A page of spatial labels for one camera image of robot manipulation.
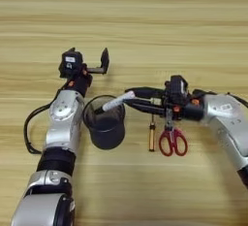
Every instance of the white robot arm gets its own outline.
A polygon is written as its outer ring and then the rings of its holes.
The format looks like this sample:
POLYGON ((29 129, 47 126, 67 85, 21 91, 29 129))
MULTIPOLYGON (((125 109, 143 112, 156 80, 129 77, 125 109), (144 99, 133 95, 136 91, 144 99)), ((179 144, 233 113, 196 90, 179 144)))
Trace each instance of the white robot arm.
POLYGON ((100 68, 87 69, 81 53, 74 48, 62 55, 60 77, 69 81, 50 105, 50 126, 42 157, 15 210, 12 226, 74 225, 72 175, 78 153, 83 98, 92 81, 90 73, 107 72, 107 49, 101 61, 100 68))

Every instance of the white label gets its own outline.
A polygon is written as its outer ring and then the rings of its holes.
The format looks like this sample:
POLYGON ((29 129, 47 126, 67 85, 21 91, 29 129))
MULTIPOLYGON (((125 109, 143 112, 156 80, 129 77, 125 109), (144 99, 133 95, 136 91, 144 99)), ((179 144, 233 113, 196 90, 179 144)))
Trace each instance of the white label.
POLYGON ((67 62, 76 62, 74 57, 66 56, 67 62))
POLYGON ((231 104, 227 104, 227 105, 221 106, 221 110, 222 110, 222 111, 230 111, 230 110, 232 110, 232 109, 233 109, 233 107, 232 107, 231 104))

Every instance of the table surface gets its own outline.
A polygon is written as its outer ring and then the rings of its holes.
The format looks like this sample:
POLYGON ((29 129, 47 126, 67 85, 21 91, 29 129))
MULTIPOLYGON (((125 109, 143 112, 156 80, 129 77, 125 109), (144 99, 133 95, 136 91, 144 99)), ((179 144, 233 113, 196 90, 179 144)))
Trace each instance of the table surface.
MULTIPOLYGON (((63 83, 63 51, 78 48, 94 67, 108 47, 108 74, 94 77, 87 99, 163 88, 175 74, 191 89, 248 99, 247 9, 248 0, 0 0, 0 225, 10 224, 36 170, 23 122, 63 83)), ((125 140, 112 151, 93 146, 82 127, 76 225, 247 225, 247 190, 209 129, 180 122, 189 152, 164 157, 147 151, 149 120, 127 109, 125 140)), ((156 123, 159 134, 163 119, 156 123)), ((47 126, 47 113, 32 122, 38 148, 47 126)))

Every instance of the wooden table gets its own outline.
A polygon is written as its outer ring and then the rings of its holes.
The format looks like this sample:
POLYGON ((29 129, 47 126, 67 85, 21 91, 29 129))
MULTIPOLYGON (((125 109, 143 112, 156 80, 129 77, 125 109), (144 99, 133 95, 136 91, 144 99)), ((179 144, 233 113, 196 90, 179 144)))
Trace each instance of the wooden table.
MULTIPOLYGON (((0 0, 0 225, 9 225, 39 156, 22 137, 26 116, 63 83, 61 53, 83 51, 97 66, 108 47, 106 76, 87 98, 127 87, 163 88, 173 74, 193 88, 248 99, 248 0, 0 0)), ((74 175, 76 225, 247 225, 248 194, 207 128, 181 122, 185 157, 147 151, 146 114, 127 109, 126 138, 112 151, 90 143, 83 127, 74 175)), ((156 118, 158 134, 163 120, 156 118)), ((34 119, 41 148, 47 114, 34 119)))

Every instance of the small screwdriver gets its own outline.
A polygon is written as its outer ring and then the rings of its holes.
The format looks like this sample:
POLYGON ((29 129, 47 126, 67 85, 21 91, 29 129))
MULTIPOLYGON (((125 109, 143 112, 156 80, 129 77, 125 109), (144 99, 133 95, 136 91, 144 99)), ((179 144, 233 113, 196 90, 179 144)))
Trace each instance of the small screwdriver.
POLYGON ((156 125, 154 122, 154 114, 151 115, 151 122, 149 126, 149 151, 154 152, 155 151, 155 129, 156 125))

